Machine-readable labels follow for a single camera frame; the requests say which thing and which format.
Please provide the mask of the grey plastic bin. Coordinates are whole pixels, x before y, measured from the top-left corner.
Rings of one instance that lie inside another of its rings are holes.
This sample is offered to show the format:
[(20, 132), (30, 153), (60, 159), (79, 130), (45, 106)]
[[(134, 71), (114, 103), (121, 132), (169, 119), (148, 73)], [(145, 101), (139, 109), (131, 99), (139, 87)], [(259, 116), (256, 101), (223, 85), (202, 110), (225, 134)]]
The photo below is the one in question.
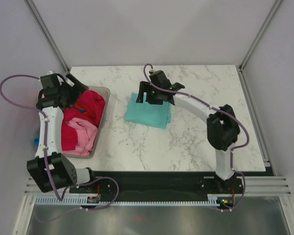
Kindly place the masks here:
[(71, 108), (64, 110), (61, 146), (66, 157), (92, 157), (104, 124), (110, 91), (105, 87), (88, 88)]

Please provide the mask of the teal t shirt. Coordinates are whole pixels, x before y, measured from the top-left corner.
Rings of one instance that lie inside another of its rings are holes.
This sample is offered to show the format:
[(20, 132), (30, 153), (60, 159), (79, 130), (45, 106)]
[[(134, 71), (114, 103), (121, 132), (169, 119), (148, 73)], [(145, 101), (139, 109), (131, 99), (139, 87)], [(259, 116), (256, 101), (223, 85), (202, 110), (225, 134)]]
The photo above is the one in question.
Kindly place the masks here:
[(138, 94), (131, 94), (124, 120), (149, 127), (166, 129), (167, 124), (171, 123), (171, 104), (164, 102), (161, 105), (153, 105), (146, 101), (136, 103), (137, 98)]

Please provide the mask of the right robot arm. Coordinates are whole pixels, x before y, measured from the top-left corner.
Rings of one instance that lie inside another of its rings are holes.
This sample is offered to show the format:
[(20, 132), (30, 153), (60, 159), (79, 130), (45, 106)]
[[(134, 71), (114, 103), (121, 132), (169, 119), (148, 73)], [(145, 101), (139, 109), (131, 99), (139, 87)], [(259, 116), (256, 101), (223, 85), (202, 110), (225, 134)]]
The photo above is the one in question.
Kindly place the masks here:
[(229, 105), (214, 107), (194, 95), (180, 83), (172, 84), (162, 70), (144, 71), (146, 81), (141, 81), (136, 102), (162, 105), (164, 102), (185, 109), (201, 119), (207, 128), (207, 139), (216, 151), (216, 170), (218, 178), (214, 181), (217, 191), (227, 192), (232, 188), (230, 148), (238, 140), (240, 128), (233, 109)]

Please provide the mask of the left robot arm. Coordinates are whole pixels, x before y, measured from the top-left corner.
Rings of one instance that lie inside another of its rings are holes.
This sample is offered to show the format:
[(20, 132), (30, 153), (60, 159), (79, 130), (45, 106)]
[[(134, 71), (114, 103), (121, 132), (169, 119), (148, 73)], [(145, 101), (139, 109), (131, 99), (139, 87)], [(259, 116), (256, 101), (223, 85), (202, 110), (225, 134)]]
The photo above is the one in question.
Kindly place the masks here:
[(27, 162), (27, 170), (41, 192), (81, 185), (86, 192), (94, 192), (98, 181), (90, 168), (77, 169), (64, 156), (61, 146), (61, 127), (64, 110), (72, 107), (88, 90), (88, 86), (71, 73), (62, 76), (52, 73), (40, 78), (42, 89), (36, 108), (40, 118), (39, 144), (35, 158)]

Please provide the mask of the blue t shirt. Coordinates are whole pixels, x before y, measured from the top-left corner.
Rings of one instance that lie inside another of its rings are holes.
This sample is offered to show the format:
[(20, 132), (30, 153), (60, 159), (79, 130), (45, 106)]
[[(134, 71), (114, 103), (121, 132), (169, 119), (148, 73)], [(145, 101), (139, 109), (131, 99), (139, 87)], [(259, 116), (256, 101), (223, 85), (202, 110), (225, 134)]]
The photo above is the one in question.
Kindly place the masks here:
[(34, 144), (35, 144), (36, 146), (39, 145), (39, 137), (36, 137), (36, 138), (34, 139)]

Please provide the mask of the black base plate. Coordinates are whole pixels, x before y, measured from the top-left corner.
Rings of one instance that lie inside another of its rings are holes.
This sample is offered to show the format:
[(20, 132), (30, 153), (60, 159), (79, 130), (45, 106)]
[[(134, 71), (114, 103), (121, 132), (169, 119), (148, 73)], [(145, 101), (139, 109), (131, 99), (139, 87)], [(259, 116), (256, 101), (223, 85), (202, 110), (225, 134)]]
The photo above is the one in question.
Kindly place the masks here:
[(186, 201), (204, 200), (208, 194), (243, 192), (237, 174), (222, 180), (207, 172), (95, 171), (99, 179), (90, 186), (70, 189), (70, 193), (99, 193), (104, 201)]

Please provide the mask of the aluminium frame rail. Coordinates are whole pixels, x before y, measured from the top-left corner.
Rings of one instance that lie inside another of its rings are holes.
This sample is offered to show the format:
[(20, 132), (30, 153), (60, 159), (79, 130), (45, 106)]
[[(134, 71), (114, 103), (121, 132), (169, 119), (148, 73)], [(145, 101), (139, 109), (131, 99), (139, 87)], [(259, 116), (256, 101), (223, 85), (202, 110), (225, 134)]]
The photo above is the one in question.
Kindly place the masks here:
[[(285, 196), (291, 190), (286, 178), (282, 176), (245, 176), (245, 195), (247, 196)], [(43, 195), (34, 180), (30, 177), (25, 195)]]

